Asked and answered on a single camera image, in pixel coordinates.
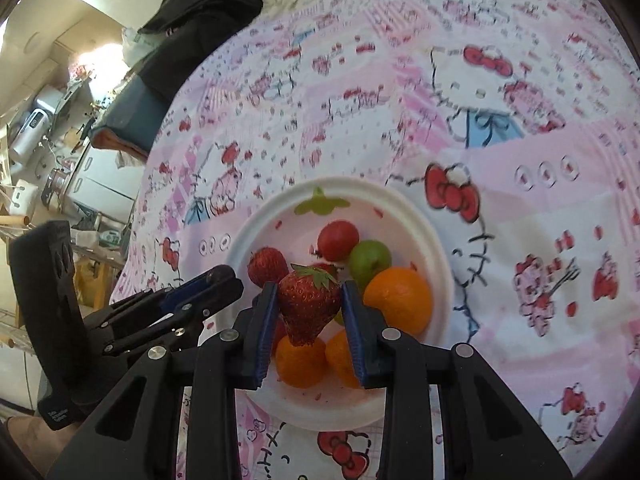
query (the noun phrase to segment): plastic bag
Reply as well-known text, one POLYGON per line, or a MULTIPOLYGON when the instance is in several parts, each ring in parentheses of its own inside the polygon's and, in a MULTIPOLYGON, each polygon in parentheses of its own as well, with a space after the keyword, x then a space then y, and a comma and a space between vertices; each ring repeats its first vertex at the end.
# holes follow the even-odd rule
POLYGON ((129 68, 148 56, 166 39, 164 34, 140 34, 134 28, 122 29, 122 57, 129 68))

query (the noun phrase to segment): pink plate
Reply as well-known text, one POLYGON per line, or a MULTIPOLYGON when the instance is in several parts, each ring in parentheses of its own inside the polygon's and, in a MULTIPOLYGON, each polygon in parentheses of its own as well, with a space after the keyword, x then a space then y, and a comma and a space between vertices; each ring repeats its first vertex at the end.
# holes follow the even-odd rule
MULTIPOLYGON (((431 323, 419 339, 431 345, 444 341, 453 304, 453 280, 449 263, 429 221, 404 197, 365 180, 331 177, 304 182, 274 196, 249 218, 236 236, 226 262, 244 283, 244 295, 216 315, 216 331, 233 325, 238 311, 248 307, 260 292, 248 278, 251 254, 261 247, 279 249, 289 263, 318 262, 313 254, 321 229, 345 219, 360 232, 360 240, 380 240, 389 247, 393 265, 414 267, 430 282, 434 298, 431 323)), ((327 341, 342 327, 335 321, 322 331, 327 341)), ((203 333, 201 340, 210 334, 203 333)), ((314 431, 360 428, 384 415, 383 390, 343 387, 330 374, 313 388, 300 390, 278 380, 272 363, 262 387, 249 392, 269 414, 314 431)))

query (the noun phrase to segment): silver screw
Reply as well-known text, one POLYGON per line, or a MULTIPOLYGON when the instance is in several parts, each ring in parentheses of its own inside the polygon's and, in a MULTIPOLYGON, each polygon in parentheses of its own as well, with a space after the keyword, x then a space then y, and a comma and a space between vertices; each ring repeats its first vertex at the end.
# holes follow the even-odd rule
POLYGON ((400 333, 400 331, 397 328, 385 328, 382 331, 382 337, 384 339, 386 339, 387 341, 396 341, 398 339, 400 339, 400 336, 402 334, 400 333))
POLYGON ((460 357, 471 357, 474 354, 474 349, 468 344, 462 343, 462 345, 456 346, 456 354, 460 357))
POLYGON ((239 336, 238 330, 234 330, 233 328, 227 328, 220 332, 220 339, 222 339, 222 341, 235 341, 239 336))
POLYGON ((149 356, 149 359, 153 359, 154 361, 162 359, 166 355, 166 348, 164 346, 154 346, 149 349, 149 352, 147 352, 146 355, 149 356))

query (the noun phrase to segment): green leaf print on plate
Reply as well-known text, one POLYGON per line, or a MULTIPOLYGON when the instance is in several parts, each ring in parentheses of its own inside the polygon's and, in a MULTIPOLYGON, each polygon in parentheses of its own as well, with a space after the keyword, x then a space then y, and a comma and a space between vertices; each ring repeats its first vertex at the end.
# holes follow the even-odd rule
POLYGON ((304 215, 312 211, 320 216, 327 216, 337 207, 349 207, 351 202, 343 198, 325 196, 321 187, 314 189, 314 195, 304 202, 299 203, 293 212, 296 215, 304 215))

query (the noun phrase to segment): hello kitty print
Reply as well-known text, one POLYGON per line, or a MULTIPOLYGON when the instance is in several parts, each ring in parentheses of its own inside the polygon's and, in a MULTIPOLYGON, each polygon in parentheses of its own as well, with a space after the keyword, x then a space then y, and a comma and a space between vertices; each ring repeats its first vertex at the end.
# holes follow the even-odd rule
MULTIPOLYGON (((597 0, 316 0, 258 17, 164 118, 113 299, 223 263, 299 182, 389 186, 449 257, 447 345, 476 346, 577 472, 640 378, 639 81, 597 0)), ((244 478, 376 477, 382 422, 319 435, 241 392, 238 413, 244 478)))

